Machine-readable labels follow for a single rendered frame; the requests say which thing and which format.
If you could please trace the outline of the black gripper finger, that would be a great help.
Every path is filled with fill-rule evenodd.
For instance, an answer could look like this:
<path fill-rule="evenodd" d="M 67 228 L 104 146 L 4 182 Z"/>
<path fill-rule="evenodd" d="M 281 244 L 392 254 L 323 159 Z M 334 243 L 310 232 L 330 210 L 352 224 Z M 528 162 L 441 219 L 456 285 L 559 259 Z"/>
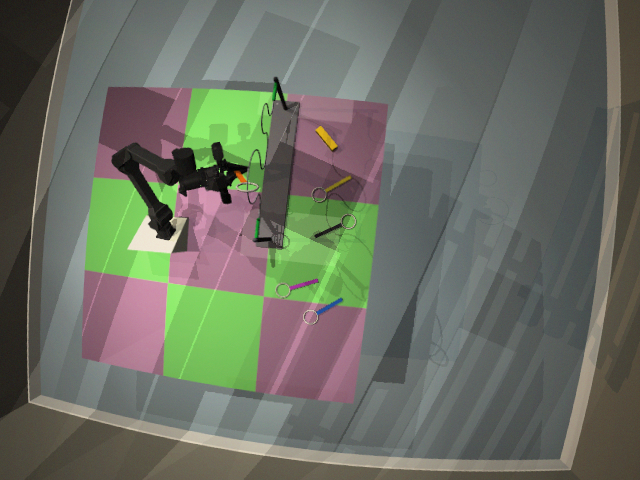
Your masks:
<path fill-rule="evenodd" d="M 244 174 L 247 171 L 248 171 L 248 169 L 247 170 L 242 170 L 242 171 L 240 171 L 240 173 Z M 227 174 L 227 177 L 229 179 L 229 184 L 230 184 L 230 186 L 232 186 L 232 182 L 237 178 L 237 175 L 235 175 L 234 172 L 230 172 L 230 173 L 226 172 L 226 174 Z"/>
<path fill-rule="evenodd" d="M 242 170 L 249 169 L 249 167 L 247 167 L 247 166 L 233 164 L 231 162 L 228 162 L 226 159 L 224 159 L 224 161 L 226 162 L 227 171 L 228 171 L 227 173 L 230 173 L 230 172 L 233 172 L 233 171 L 242 171 Z"/>

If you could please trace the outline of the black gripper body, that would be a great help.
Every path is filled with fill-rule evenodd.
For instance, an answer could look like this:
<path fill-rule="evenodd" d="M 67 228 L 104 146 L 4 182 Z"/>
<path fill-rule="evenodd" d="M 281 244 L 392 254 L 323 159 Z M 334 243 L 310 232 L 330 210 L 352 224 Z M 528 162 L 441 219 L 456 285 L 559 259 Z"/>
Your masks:
<path fill-rule="evenodd" d="M 213 165 L 213 167 L 216 167 L 218 172 L 219 172 L 219 169 L 220 169 L 219 173 L 223 173 L 225 175 L 224 171 L 227 171 L 227 166 L 226 166 L 226 162 L 224 160 L 222 160 L 223 157 L 224 157 L 223 156 L 223 147 L 220 144 L 220 142 L 214 142 L 211 146 L 212 146 L 211 150 L 212 150 L 213 157 L 217 161 L 217 164 Z M 203 176 L 205 174 L 206 170 L 208 170 L 210 168 L 213 168 L 213 167 L 207 167 L 207 168 L 200 167 L 200 169 L 197 169 L 197 172 L 198 172 L 198 175 L 199 175 L 199 178 L 200 178 L 199 182 L 200 182 L 201 188 L 208 186 L 206 180 L 202 181 L 201 176 Z M 227 183 L 227 186 L 230 186 L 229 179 L 228 179 L 227 175 L 225 175 L 225 182 Z M 228 189 L 227 188 L 225 188 L 225 189 L 220 191 L 220 198 L 221 198 L 223 204 L 232 204 L 231 195 L 228 193 Z"/>

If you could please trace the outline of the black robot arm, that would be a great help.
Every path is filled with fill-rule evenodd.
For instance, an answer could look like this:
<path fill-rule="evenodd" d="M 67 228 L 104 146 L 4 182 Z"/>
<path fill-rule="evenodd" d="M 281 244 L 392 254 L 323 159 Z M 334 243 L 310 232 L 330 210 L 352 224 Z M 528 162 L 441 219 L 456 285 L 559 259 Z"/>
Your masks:
<path fill-rule="evenodd" d="M 151 220 L 148 226 L 157 231 L 156 238 L 167 241 L 171 239 L 176 230 L 170 223 L 170 220 L 173 219 L 173 212 L 167 204 L 163 204 L 158 200 L 153 189 L 148 185 L 149 183 L 141 173 L 139 163 L 156 172 L 160 180 L 168 186 L 173 186 L 179 182 L 178 193 L 185 197 L 187 197 L 187 190 L 201 188 L 193 150 L 189 147 L 176 148 L 171 152 L 174 158 L 164 159 L 140 147 L 139 143 L 132 143 L 112 155 L 111 159 L 117 170 L 129 177 L 147 205 L 148 216 Z M 205 187 L 206 191 L 220 192 L 228 187 L 225 182 L 225 175 L 219 173 L 216 167 L 206 170 L 201 179 L 202 181 L 206 180 L 208 184 Z"/>

